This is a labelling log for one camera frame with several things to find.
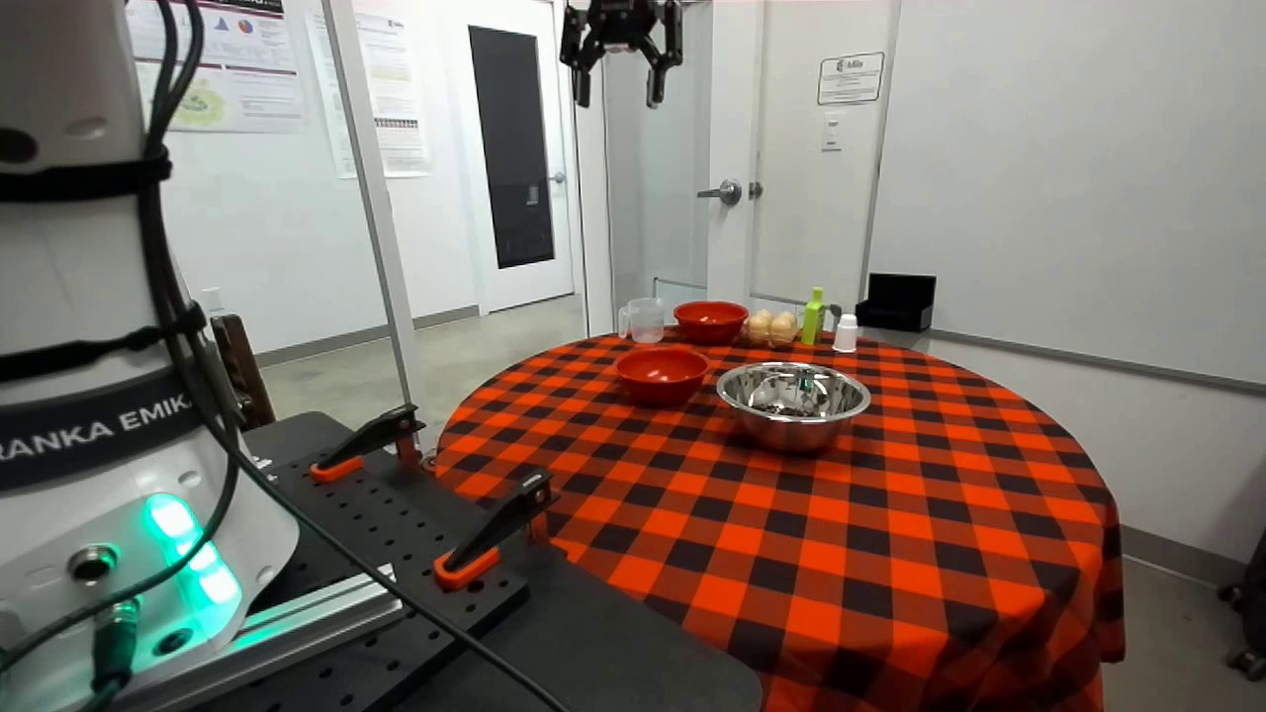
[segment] metal bowl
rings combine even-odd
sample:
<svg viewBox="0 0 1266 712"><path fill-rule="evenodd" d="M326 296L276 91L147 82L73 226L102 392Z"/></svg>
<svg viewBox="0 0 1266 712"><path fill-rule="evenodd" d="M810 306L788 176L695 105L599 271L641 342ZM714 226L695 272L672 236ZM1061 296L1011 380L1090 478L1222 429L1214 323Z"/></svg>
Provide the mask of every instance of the metal bowl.
<svg viewBox="0 0 1266 712"><path fill-rule="evenodd" d="M872 392L821 366L743 366L718 380L739 429L771 451L822 451L872 409Z"/></svg>

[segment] white door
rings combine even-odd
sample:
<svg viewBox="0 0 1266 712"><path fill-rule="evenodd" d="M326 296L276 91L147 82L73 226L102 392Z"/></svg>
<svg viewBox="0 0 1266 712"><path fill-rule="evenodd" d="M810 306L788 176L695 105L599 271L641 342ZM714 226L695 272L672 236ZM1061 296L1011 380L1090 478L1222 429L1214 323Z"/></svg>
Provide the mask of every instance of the white door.
<svg viewBox="0 0 1266 712"><path fill-rule="evenodd" d="M565 296L573 292L573 186L562 149L556 7L465 0L453 12L478 314Z"/></svg>
<svg viewBox="0 0 1266 712"><path fill-rule="evenodd" d="M765 0L686 4L686 69L655 110L647 72L604 54L603 101L583 110L590 331L632 296L753 296ZM721 186L739 203L699 198Z"/></svg>

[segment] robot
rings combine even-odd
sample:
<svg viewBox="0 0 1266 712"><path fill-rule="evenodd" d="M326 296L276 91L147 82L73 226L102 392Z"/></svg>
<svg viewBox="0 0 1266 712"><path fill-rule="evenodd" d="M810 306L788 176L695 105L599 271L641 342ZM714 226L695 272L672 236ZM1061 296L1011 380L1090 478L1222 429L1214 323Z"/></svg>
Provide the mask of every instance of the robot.
<svg viewBox="0 0 1266 712"><path fill-rule="evenodd" d="M296 549L167 256L176 58L147 130L122 0L0 0L0 710L208 664Z"/></svg>
<svg viewBox="0 0 1266 712"><path fill-rule="evenodd" d="M655 43L655 27L666 25L666 50ZM593 0L590 12L569 7L562 16L558 58L573 72L573 101L590 107L590 72L604 48L632 48L649 62L647 107L666 105L666 78L682 69L682 4L677 0Z"/></svg>

